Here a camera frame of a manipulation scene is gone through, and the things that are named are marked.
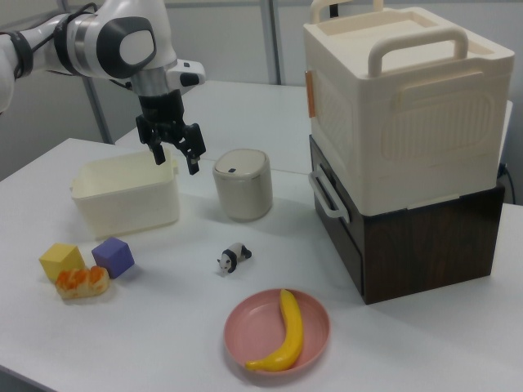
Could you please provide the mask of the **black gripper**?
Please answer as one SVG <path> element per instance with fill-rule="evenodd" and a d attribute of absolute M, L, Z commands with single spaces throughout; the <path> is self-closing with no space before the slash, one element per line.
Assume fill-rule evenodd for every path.
<path fill-rule="evenodd" d="M 173 142 L 183 153 L 190 175 L 199 171 L 199 160 L 206 152 L 203 135 L 197 123 L 186 125 L 181 91 L 161 96 L 140 96 L 142 114 L 136 117 L 140 142 L 149 147 L 157 165 L 164 163 L 162 141 Z M 167 127 L 165 136 L 159 135 L 159 126 Z"/>

